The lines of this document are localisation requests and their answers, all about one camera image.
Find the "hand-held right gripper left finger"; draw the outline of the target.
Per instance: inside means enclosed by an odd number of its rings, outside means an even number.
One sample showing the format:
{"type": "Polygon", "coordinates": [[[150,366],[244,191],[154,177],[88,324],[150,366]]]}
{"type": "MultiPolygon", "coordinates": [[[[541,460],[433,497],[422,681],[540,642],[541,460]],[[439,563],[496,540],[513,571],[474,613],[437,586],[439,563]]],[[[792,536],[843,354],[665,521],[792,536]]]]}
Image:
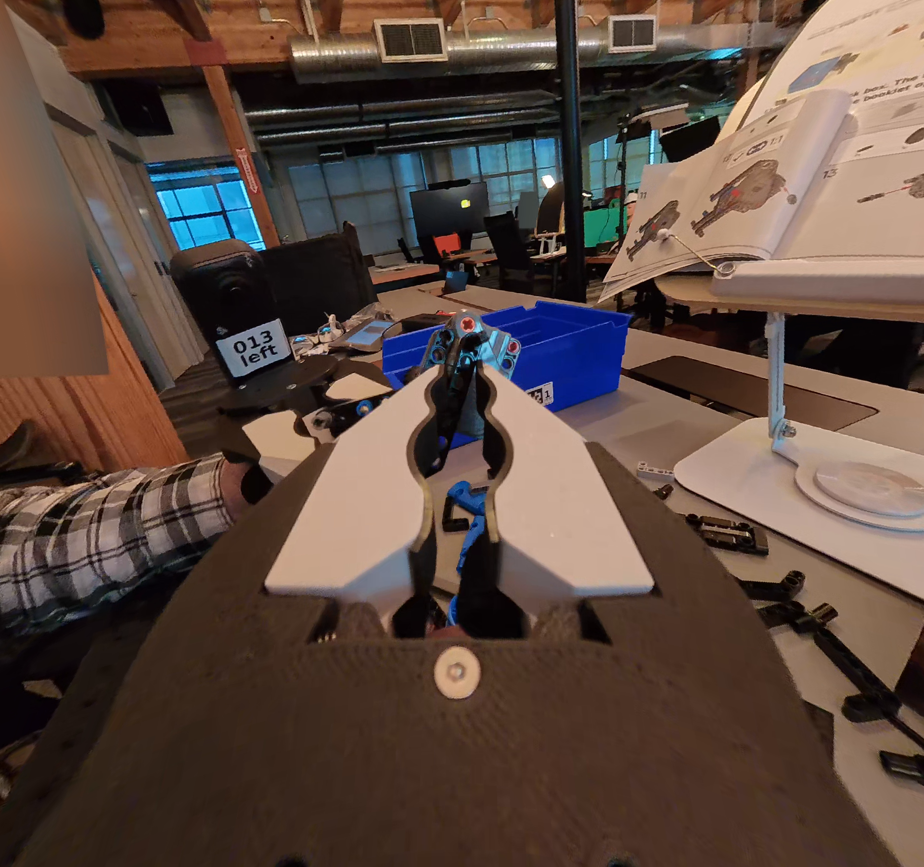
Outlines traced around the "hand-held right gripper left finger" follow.
{"type": "Polygon", "coordinates": [[[348,607],[423,638],[436,565],[428,476],[440,452],[433,367],[311,457],[316,480],[264,580],[273,614],[307,638],[348,607]]]}

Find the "toy brick motor assembly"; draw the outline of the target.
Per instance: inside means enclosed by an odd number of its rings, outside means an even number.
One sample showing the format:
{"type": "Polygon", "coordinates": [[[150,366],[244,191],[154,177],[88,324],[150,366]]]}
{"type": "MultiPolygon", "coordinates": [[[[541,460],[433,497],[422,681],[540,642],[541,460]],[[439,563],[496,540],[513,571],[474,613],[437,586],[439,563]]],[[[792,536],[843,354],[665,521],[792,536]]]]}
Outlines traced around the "toy brick motor assembly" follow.
{"type": "Polygon", "coordinates": [[[435,396],[438,456],[428,475],[444,468],[453,445],[483,436],[479,365],[511,379],[521,351],[521,344],[508,332],[468,312],[454,314],[433,329],[385,341],[383,368],[395,390],[432,367],[441,367],[445,372],[444,385],[435,396]]]}

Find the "person's left forearm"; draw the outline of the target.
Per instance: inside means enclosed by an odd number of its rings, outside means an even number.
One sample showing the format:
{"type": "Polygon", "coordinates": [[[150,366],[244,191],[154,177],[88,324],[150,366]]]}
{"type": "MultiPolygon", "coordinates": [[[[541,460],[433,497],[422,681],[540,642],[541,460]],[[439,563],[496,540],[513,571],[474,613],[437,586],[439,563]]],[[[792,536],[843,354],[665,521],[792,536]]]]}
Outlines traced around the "person's left forearm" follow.
{"type": "Polygon", "coordinates": [[[53,630],[190,569],[234,524],[219,485],[224,459],[3,489],[2,631],[53,630]]]}

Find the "person's left hand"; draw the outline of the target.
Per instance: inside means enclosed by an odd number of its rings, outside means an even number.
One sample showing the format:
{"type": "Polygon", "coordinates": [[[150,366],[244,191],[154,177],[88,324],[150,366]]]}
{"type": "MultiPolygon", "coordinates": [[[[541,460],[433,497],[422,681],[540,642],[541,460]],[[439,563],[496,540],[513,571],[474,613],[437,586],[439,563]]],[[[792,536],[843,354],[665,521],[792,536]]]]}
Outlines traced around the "person's left hand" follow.
{"type": "Polygon", "coordinates": [[[251,466],[246,462],[223,460],[219,473],[219,484],[225,512],[232,523],[248,512],[250,503],[245,497],[243,484],[251,466]]]}

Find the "small blue toy brick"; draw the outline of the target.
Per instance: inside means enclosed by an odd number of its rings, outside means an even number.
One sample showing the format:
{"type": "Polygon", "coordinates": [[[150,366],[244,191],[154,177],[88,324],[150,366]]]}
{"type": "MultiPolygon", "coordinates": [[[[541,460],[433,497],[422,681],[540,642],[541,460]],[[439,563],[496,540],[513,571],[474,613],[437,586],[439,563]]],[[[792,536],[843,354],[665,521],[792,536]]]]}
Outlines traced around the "small blue toy brick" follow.
{"type": "Polygon", "coordinates": [[[472,546],[478,541],[479,537],[486,532],[486,516],[477,515],[469,524],[469,529],[466,533],[461,551],[459,554],[459,559],[456,565],[456,573],[461,576],[463,568],[466,563],[468,554],[472,546]]]}

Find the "blue curved toy panel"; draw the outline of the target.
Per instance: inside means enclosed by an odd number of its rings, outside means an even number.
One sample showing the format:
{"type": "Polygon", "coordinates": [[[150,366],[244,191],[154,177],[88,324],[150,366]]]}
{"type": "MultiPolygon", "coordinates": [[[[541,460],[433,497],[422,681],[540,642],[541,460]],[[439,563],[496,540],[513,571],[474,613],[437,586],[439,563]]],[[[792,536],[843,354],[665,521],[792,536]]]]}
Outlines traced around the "blue curved toy panel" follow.
{"type": "Polygon", "coordinates": [[[446,500],[450,505],[456,506],[474,517],[484,517],[489,488],[488,483],[472,485],[467,480],[459,480],[448,489],[446,500]]]}

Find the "wooden-edged table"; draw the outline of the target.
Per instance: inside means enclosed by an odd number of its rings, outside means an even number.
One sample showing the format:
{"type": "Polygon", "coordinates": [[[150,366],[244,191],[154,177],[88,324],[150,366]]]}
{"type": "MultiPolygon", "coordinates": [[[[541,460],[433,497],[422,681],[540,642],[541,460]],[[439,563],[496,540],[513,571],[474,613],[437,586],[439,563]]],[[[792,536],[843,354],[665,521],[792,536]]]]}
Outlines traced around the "wooden-edged table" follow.
{"type": "Polygon", "coordinates": [[[598,316],[565,316],[572,302],[540,298],[494,288],[474,286],[447,298],[438,295],[441,283],[404,287],[383,293],[378,302],[396,322],[420,313],[472,311],[486,321],[505,325],[524,345],[522,364],[514,383],[523,389],[554,383],[589,387],[593,381],[594,353],[607,334],[607,320],[598,316]]]}

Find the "tall black chair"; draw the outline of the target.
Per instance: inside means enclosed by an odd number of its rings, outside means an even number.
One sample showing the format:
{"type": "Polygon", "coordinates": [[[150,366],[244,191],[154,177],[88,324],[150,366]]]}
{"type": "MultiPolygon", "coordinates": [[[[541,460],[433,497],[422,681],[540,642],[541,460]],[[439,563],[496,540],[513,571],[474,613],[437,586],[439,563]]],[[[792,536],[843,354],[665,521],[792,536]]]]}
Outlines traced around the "tall black chair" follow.
{"type": "Polygon", "coordinates": [[[483,221],[499,269],[499,288],[533,295],[535,268],[514,213],[489,215],[483,221]]]}

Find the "black angled toy beam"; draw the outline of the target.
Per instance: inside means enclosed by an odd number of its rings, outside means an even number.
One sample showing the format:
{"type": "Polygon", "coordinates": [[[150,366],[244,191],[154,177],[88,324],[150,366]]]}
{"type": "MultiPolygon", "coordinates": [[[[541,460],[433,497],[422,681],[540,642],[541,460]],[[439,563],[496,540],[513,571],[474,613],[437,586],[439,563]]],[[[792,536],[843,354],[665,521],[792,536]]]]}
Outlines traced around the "black angled toy beam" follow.
{"type": "Polygon", "coordinates": [[[827,629],[839,613],[827,603],[807,610],[798,601],[786,601],[760,607],[757,615],[769,630],[788,627],[798,634],[813,634],[827,629]]]}
{"type": "Polygon", "coordinates": [[[734,580],[747,599],[751,601],[787,603],[800,594],[804,587],[806,576],[802,571],[794,569],[778,582],[742,580],[737,577],[734,580]]]}

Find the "black ceiling lamp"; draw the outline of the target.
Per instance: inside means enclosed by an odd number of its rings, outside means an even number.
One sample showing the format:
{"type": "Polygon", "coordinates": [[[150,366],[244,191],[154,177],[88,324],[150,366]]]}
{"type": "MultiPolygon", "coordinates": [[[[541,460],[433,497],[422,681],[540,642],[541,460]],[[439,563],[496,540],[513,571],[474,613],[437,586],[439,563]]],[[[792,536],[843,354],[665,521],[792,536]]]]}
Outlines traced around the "black ceiling lamp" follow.
{"type": "Polygon", "coordinates": [[[105,33],[100,0],[60,0],[67,28],[78,38],[96,41],[105,33]]]}

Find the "instruction booklet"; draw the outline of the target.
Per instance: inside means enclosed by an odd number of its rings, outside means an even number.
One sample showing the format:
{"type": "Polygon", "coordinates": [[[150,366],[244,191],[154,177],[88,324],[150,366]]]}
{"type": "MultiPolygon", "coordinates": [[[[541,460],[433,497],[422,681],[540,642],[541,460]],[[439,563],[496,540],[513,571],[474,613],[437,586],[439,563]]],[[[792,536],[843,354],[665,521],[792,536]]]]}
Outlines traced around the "instruction booklet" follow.
{"type": "Polygon", "coordinates": [[[923,0],[829,0],[739,127],[647,171],[604,301],[707,263],[717,296],[922,305],[923,0]]]}

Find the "black toy connector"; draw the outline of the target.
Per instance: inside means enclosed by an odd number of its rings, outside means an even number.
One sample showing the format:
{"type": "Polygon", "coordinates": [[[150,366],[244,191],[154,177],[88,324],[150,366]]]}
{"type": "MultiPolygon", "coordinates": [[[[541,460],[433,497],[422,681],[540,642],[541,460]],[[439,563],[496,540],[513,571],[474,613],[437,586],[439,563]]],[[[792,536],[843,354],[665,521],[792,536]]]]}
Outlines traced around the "black toy connector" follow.
{"type": "Polygon", "coordinates": [[[887,775],[923,786],[923,754],[905,755],[881,750],[879,759],[887,775]]]}

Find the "slanted wooden post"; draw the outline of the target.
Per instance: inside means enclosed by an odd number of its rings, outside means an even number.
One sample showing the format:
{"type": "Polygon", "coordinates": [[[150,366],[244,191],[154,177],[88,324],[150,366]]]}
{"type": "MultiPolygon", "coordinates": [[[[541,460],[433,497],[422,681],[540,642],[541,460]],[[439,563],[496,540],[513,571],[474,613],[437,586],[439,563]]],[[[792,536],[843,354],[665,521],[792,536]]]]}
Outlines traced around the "slanted wooden post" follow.
{"type": "Polygon", "coordinates": [[[226,53],[220,41],[184,41],[192,66],[202,70],[205,83],[220,119],[231,156],[245,184],[248,199],[267,248],[279,245],[279,236],[260,175],[248,144],[248,136],[234,100],[227,73],[226,53]]]}

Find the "black wall speaker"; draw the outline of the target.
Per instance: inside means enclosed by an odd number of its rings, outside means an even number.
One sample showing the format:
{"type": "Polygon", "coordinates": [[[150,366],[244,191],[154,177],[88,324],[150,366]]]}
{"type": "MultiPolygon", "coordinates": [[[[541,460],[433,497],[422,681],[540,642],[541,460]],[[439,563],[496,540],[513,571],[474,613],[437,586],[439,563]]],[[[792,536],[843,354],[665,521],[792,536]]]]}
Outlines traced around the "black wall speaker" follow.
{"type": "Polygon", "coordinates": [[[136,137],[162,137],[174,128],[156,84],[142,78],[107,78],[94,83],[105,118],[136,137]]]}

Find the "silver ventilation duct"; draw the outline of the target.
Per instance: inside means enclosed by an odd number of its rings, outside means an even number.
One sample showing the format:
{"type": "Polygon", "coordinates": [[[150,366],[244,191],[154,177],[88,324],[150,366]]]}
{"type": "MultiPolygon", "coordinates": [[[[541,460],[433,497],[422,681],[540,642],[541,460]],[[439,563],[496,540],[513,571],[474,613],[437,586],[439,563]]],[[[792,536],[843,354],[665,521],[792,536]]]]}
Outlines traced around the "silver ventilation duct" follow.
{"type": "MultiPolygon", "coordinates": [[[[778,49],[785,32],[768,22],[661,26],[653,52],[607,53],[608,18],[578,27],[579,67],[658,64],[689,58],[716,60],[749,50],[778,49]]],[[[383,64],[374,30],[315,39],[289,40],[290,65],[301,84],[366,79],[447,78],[514,72],[546,72],[557,67],[553,27],[446,31],[448,62],[383,64]]]]}

